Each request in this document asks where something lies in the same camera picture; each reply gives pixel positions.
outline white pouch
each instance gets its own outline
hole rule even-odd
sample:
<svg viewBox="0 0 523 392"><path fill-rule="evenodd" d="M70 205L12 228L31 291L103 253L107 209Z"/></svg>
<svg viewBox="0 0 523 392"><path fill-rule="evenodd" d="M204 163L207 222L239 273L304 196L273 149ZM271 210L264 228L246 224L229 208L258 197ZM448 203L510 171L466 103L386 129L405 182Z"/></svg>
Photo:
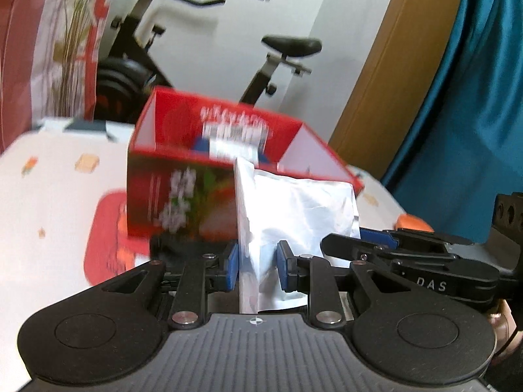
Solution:
<svg viewBox="0 0 523 392"><path fill-rule="evenodd" d="M320 242L327 234L359 238L352 186L275 175L255 169L242 158L235 162L234 175L241 250L240 312L307 305L303 293L281 290L276 244L286 240L295 255L323 257Z"/></svg>

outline red box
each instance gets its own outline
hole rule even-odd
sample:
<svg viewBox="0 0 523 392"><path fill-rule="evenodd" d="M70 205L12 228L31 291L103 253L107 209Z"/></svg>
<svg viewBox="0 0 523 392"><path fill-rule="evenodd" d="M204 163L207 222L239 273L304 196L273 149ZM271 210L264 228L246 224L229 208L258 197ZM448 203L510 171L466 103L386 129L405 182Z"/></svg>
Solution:
<svg viewBox="0 0 523 392"><path fill-rule="evenodd" d="M138 120L127 159L127 228L180 239L237 237L233 163L192 150L205 125L258 128L266 134L259 168L294 178L363 184L307 125L279 113L158 87Z"/></svg>

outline teal curtain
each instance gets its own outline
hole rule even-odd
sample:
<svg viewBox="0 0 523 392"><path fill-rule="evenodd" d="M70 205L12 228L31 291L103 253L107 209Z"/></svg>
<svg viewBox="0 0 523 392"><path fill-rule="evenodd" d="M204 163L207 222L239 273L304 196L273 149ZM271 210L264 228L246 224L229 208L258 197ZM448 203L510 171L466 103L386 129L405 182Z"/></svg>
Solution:
<svg viewBox="0 0 523 392"><path fill-rule="evenodd" d="M486 239L496 194L523 191L523 0L461 0L440 68L382 182L435 230Z"/></svg>

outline floral curtain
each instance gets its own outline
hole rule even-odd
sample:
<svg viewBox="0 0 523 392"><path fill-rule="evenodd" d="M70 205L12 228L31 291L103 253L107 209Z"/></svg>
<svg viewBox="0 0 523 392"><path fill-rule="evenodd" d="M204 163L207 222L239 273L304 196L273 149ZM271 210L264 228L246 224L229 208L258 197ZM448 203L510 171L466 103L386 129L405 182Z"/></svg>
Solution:
<svg viewBox="0 0 523 392"><path fill-rule="evenodd" d="M110 0L0 0L0 152L43 116L90 119Z"/></svg>

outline orange object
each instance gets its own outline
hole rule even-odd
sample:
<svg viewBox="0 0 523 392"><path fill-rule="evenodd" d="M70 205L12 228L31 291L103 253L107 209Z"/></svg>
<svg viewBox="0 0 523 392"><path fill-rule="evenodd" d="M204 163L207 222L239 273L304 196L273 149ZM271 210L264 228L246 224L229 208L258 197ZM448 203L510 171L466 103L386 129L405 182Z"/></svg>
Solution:
<svg viewBox="0 0 523 392"><path fill-rule="evenodd" d="M409 230L427 231L434 233L433 228L428 225L425 221L417 216L411 214L401 214L394 224L394 229L399 230L400 228L408 228Z"/></svg>
<svg viewBox="0 0 523 392"><path fill-rule="evenodd" d="M31 172L31 170L35 167L35 165L38 163L37 157L31 157L27 160L25 165L22 167L22 176L26 176L28 173Z"/></svg>
<svg viewBox="0 0 523 392"><path fill-rule="evenodd" d="M92 173L100 165L100 158L96 155L84 153L74 165L74 170L84 174Z"/></svg>

